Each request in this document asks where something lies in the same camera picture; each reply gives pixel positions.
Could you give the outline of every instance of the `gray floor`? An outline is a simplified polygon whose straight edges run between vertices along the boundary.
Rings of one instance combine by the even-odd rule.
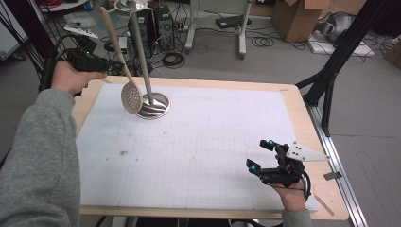
[[[91,15],[99,22],[96,10]],[[217,28],[216,17],[199,18],[197,26]],[[127,20],[114,22],[118,27]],[[270,26],[268,18],[253,18],[251,28],[266,26]],[[92,30],[103,37],[106,32],[100,27],[101,22]],[[274,29],[262,31],[270,33]],[[319,72],[329,58],[312,54],[308,47],[298,50],[278,40],[271,47],[256,47],[247,39],[247,55],[241,60],[237,40],[237,36],[197,31],[194,49],[184,55],[185,66],[159,70],[166,78],[294,84]],[[105,55],[102,45],[95,53]],[[366,62],[353,57],[340,71],[334,90],[330,132],[369,226],[401,223],[401,158],[397,155],[401,149],[400,70],[384,60],[379,51]],[[162,76],[156,71],[151,75]],[[25,108],[34,103],[38,85],[30,61],[0,62],[0,158],[11,148],[18,121]],[[83,216],[82,226],[95,226],[98,218]],[[110,226],[110,222],[108,218],[104,226]],[[262,221],[266,225],[273,223]],[[352,226],[349,220],[319,220],[314,225]]]

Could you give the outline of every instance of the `round metal base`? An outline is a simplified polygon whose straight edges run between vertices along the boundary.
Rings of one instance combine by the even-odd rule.
[[[160,93],[153,94],[153,105],[150,105],[148,94],[143,95],[144,102],[141,110],[136,114],[141,118],[152,120],[167,114],[170,109],[170,101],[168,98]]]

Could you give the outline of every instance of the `gray sleeve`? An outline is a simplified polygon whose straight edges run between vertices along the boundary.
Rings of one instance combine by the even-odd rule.
[[[24,113],[0,171],[0,226],[78,226],[75,100],[39,93]]]
[[[299,211],[299,212],[291,212],[287,210],[283,210],[281,212],[283,217],[283,226],[284,227],[311,227],[312,220],[310,218],[309,211]]]

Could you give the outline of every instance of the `perforated spoon head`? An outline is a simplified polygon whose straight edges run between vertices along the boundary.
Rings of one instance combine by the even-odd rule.
[[[121,91],[121,101],[126,111],[130,114],[138,113],[142,108],[142,93],[132,82],[124,85]]]

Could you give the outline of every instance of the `hand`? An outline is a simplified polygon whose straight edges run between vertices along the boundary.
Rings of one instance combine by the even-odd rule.
[[[278,193],[286,210],[306,210],[304,182],[302,180],[297,183],[293,183],[290,187],[284,187],[281,184],[271,184],[270,186]]]
[[[73,96],[87,87],[90,80],[106,77],[105,72],[79,72],[68,61],[57,61],[51,88],[63,90]]]

